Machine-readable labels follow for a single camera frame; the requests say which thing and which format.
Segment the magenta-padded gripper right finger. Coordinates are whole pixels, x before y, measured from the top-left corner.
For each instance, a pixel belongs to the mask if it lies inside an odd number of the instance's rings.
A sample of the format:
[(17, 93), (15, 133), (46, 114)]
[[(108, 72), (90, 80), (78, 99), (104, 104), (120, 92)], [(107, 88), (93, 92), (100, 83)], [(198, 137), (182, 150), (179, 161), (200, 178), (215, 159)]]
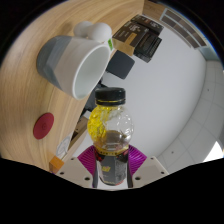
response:
[(168, 175), (167, 170), (155, 156), (147, 157), (133, 146), (129, 146), (127, 185), (140, 188)]

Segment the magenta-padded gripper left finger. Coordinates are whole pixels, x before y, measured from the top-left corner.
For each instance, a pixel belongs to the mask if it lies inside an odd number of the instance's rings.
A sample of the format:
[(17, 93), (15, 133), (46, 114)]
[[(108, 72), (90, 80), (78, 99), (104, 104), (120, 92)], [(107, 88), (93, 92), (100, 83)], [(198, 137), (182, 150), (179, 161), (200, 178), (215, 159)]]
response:
[(90, 146), (78, 157), (70, 158), (56, 175), (84, 188), (96, 188), (98, 186), (98, 170), (95, 148)]

